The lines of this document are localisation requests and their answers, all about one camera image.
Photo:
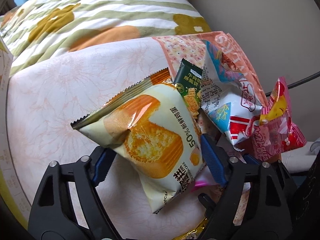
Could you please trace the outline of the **white red blue snack bag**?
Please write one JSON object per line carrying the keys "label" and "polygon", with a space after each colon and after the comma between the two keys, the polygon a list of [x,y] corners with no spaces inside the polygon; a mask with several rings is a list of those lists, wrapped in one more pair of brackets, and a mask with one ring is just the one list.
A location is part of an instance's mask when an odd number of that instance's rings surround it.
{"label": "white red blue snack bag", "polygon": [[258,126],[262,105],[253,85],[232,60],[204,40],[206,55],[201,80],[201,108],[233,148],[242,151]]}

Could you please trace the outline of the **yellow cake snack bag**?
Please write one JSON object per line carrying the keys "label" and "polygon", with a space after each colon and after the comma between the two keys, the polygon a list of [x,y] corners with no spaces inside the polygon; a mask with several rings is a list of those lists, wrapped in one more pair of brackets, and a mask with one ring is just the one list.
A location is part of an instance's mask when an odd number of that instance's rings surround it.
{"label": "yellow cake snack bag", "polygon": [[185,192],[204,168],[200,128],[166,68],[71,126],[132,164],[153,213]]}

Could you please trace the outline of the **dark green cracker packet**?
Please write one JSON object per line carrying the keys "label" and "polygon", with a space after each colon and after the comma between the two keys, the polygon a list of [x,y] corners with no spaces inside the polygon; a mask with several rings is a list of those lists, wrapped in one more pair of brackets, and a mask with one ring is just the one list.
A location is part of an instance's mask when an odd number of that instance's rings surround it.
{"label": "dark green cracker packet", "polygon": [[198,118],[201,107],[201,80],[202,69],[186,59],[182,59],[174,79],[174,85],[194,119]]}

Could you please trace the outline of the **green yellow cardboard box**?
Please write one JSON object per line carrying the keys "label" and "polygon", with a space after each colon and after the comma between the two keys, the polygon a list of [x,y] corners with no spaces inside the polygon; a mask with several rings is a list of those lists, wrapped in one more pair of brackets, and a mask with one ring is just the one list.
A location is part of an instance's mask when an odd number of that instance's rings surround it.
{"label": "green yellow cardboard box", "polygon": [[7,95],[12,61],[13,55],[1,41],[1,197],[13,217],[27,229],[31,205],[16,174],[7,128]]}

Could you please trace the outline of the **gold yellow snack bag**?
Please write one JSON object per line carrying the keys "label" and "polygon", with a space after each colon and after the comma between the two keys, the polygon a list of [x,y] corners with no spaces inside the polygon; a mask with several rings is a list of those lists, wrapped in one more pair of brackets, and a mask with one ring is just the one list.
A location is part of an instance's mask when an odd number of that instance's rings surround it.
{"label": "gold yellow snack bag", "polygon": [[196,228],[183,233],[182,235],[179,235],[172,240],[184,240],[184,239],[197,239],[199,235],[203,232],[204,228],[208,224],[208,219],[204,218],[197,226]]}

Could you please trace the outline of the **pink red snack bag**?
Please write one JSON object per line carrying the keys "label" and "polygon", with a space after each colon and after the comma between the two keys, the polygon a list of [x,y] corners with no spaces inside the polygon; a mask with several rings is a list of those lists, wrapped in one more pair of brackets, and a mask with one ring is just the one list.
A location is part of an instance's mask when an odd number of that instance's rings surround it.
{"label": "pink red snack bag", "polygon": [[258,119],[253,134],[236,148],[259,159],[267,161],[283,152],[305,146],[306,138],[292,121],[289,89],[284,77],[280,77]]}

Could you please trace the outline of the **floral striped quilt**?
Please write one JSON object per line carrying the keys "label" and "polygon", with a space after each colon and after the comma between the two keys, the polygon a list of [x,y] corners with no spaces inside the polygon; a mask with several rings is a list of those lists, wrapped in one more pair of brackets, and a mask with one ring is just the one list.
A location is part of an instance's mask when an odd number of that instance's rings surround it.
{"label": "floral striped quilt", "polygon": [[98,44],[208,32],[188,0],[28,0],[1,16],[11,74]]}

